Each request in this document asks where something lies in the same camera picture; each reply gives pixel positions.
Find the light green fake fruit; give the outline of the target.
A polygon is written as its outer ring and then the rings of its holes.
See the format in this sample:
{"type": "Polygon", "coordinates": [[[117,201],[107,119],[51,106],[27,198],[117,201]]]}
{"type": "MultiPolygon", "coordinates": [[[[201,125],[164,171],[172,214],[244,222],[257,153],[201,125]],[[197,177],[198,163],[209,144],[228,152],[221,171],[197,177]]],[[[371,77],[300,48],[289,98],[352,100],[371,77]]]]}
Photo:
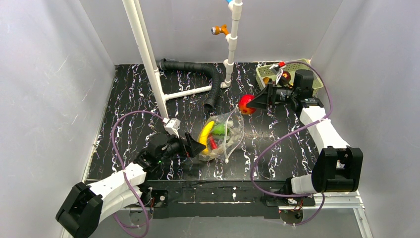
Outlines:
{"type": "Polygon", "coordinates": [[[225,128],[223,123],[215,124],[211,133],[215,136],[226,136],[230,133],[229,127],[225,128]]]}

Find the orange brown fake bread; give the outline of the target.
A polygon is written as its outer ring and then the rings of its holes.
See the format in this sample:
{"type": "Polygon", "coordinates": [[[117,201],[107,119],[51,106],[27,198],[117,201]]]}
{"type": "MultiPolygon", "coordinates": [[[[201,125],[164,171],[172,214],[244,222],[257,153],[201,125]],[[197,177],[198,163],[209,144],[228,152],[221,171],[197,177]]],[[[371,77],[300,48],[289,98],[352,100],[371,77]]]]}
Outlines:
{"type": "Polygon", "coordinates": [[[271,81],[271,78],[269,78],[269,77],[264,77],[264,78],[263,78],[263,83],[264,83],[265,85],[268,85],[270,81],[271,81]]]}

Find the red fake tomato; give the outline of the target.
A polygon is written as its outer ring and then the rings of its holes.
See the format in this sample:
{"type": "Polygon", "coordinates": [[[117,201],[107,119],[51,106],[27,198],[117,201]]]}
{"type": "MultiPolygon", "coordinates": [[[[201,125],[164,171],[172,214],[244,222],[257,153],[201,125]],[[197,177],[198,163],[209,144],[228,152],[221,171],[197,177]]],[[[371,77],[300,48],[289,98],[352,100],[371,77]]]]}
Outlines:
{"type": "Polygon", "coordinates": [[[239,103],[238,103],[238,108],[241,112],[241,114],[243,115],[251,115],[253,114],[256,109],[255,108],[250,108],[247,106],[247,104],[252,101],[255,97],[253,95],[244,95],[241,97],[239,103]]]}

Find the clear zip top bag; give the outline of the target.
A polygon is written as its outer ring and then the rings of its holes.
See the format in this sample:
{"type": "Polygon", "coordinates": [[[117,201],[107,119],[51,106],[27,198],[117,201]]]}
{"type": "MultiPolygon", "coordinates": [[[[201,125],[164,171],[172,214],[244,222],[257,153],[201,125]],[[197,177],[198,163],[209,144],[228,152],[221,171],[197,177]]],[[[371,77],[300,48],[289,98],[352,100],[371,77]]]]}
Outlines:
{"type": "Polygon", "coordinates": [[[199,160],[229,163],[244,135],[244,118],[238,106],[228,113],[211,116],[198,136],[198,142],[205,145],[205,149],[199,154],[199,160]]]}

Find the red fake fruit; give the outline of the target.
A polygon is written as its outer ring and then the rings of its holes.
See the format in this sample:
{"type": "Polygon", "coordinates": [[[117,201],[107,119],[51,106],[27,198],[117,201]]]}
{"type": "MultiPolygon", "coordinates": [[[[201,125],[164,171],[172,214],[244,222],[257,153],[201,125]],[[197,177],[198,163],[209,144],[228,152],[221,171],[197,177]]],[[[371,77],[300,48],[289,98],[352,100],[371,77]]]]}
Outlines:
{"type": "Polygon", "coordinates": [[[289,83],[291,81],[291,74],[288,71],[283,71],[283,74],[281,76],[281,80],[289,83]]]}

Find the yellow fake banana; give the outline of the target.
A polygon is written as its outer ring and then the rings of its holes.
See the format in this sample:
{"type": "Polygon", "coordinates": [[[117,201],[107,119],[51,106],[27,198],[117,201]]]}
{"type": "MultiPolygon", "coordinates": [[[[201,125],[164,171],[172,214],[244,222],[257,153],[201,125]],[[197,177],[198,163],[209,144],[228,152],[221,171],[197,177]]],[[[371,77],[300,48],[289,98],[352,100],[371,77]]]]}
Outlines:
{"type": "Polygon", "coordinates": [[[208,145],[207,145],[207,139],[208,139],[208,136],[209,136],[209,134],[210,134],[211,130],[212,130],[212,129],[213,129],[213,127],[214,127],[214,124],[215,124],[215,122],[214,122],[214,121],[210,121],[210,122],[208,122],[208,123],[204,126],[204,128],[202,129],[202,131],[201,131],[201,133],[200,133],[200,135],[199,135],[199,142],[200,142],[201,144],[205,145],[205,149],[202,151],[202,154],[204,154],[204,155],[207,155],[207,154],[209,154],[209,153],[210,153],[210,150],[209,150],[208,145]]]}

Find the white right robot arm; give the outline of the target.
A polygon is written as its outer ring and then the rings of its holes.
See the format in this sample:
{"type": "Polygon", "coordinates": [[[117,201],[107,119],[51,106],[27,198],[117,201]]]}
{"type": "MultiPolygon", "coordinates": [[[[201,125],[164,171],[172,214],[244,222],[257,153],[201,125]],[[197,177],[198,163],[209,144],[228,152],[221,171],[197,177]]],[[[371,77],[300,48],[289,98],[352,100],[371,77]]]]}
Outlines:
{"type": "Polygon", "coordinates": [[[282,137],[285,139],[308,130],[319,152],[314,168],[309,175],[288,178],[281,192],[264,190],[251,177],[253,186],[267,195],[291,198],[358,190],[363,153],[342,139],[328,118],[331,113],[326,112],[321,101],[313,97],[313,80],[317,76],[314,69],[295,71],[290,99],[303,126],[282,137]]]}

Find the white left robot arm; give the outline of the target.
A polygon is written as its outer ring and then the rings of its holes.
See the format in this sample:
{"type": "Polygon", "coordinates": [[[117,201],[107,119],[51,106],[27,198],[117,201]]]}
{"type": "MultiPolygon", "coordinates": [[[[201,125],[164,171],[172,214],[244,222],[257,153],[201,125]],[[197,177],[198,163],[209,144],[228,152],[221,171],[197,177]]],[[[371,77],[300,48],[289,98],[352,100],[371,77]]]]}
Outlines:
{"type": "Polygon", "coordinates": [[[142,195],[139,185],[154,173],[163,159],[176,155],[196,157],[208,150],[207,139],[195,140],[186,133],[155,134],[133,162],[109,177],[85,184],[75,184],[59,208],[55,220],[74,238],[88,238],[101,221],[123,207],[138,202],[142,195]]]}

